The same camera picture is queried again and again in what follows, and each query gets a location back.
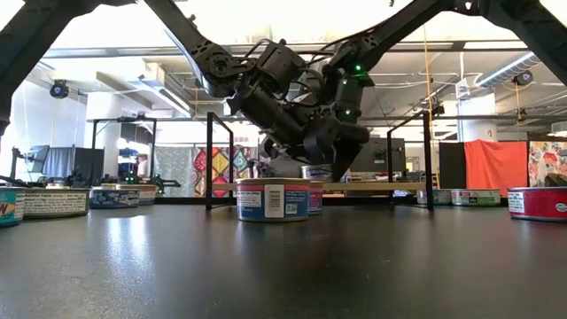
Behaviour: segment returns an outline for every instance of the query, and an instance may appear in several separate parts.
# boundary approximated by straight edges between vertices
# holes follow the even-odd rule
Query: orange curtain
[[[528,180],[526,142],[464,144],[468,189],[499,189],[508,196],[508,187],[526,187]]]

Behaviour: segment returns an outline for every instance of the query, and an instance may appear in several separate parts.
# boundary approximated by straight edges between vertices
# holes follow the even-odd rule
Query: rope
[[[520,89],[518,89],[516,82],[514,82],[514,85],[516,85],[516,108],[517,108],[516,136],[517,136],[517,140],[519,141],[520,140],[520,120],[522,120],[522,114],[520,113]],[[532,84],[530,83],[526,87],[522,88],[522,90],[526,89],[530,85],[532,85]]]
[[[435,178],[437,180],[437,189],[441,187],[441,181],[439,180],[439,168],[437,165],[437,151],[435,150],[434,136],[433,136],[433,101],[431,96],[431,73],[429,72],[429,57],[427,50],[427,31],[425,26],[423,26],[423,51],[425,53],[425,73],[427,74],[427,100],[429,101],[429,130],[430,130],[430,143],[431,150],[433,153],[433,166],[435,167]]]
[[[513,89],[513,88],[509,88],[509,87],[506,86],[506,84],[504,84],[504,83],[502,84],[502,86],[504,87],[504,89],[511,90],[511,91],[515,91],[515,92],[519,92],[519,91],[523,91],[523,90],[525,90],[525,89],[531,87],[532,84],[533,84],[533,82],[530,83],[530,84],[528,84],[528,85],[526,85],[526,86],[524,86],[524,87],[521,88],[521,89],[519,89],[519,88],[517,87],[517,84],[516,84],[516,87],[515,87],[514,89]]]

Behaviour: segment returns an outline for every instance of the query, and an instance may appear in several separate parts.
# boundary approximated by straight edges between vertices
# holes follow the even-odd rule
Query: computer monitor
[[[32,146],[29,152],[24,156],[26,168],[29,173],[42,173],[47,153],[50,150],[49,145]]]
[[[403,138],[392,139],[392,168],[394,172],[406,170],[406,143]],[[371,137],[351,164],[351,172],[387,172],[388,140]]]

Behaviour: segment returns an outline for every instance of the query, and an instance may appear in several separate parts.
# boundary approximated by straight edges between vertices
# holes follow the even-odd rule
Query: black table
[[[94,211],[0,230],[0,318],[560,318],[566,246],[506,208]]]

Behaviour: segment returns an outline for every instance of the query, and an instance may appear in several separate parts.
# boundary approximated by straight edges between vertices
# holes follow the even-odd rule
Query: black metal pole
[[[206,114],[206,210],[213,209],[213,115],[213,112]]]
[[[97,148],[97,124],[98,120],[92,121],[92,139],[90,143],[90,177],[89,177],[89,187],[95,179],[95,150]]]
[[[231,130],[229,130],[229,183],[233,183],[234,182],[234,133],[232,133]],[[229,191],[229,198],[234,198],[234,194],[233,191]]]
[[[10,167],[10,178],[16,179],[16,168],[18,166],[18,159],[21,156],[19,149],[12,147],[12,164]]]
[[[392,166],[392,131],[387,134],[387,165],[388,165],[388,183],[393,183],[393,166]],[[388,191],[388,198],[392,201],[392,191]]]
[[[431,131],[429,127],[429,111],[423,111],[423,151],[425,155],[425,191],[427,192],[427,209],[433,210],[433,176],[431,173]]]
[[[158,126],[158,121],[153,119],[153,129],[151,130],[151,154],[150,154],[150,178],[153,178],[153,168],[154,168],[154,160],[155,160],[155,151],[156,151],[156,130]]]

